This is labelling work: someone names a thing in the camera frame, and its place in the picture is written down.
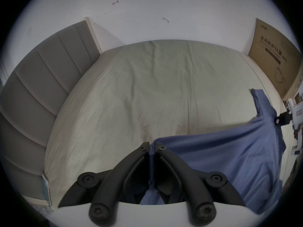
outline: bed frame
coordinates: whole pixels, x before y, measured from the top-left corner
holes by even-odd
[[[71,90],[100,56],[89,26],[81,21],[37,45],[0,94],[1,163],[13,187],[27,199],[45,199],[42,173],[54,122]]]

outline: upholstered headboard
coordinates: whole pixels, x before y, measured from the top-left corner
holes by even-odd
[[[99,56],[87,22],[81,21],[30,51],[2,89],[1,162],[22,195],[44,199],[45,150],[56,116]]]

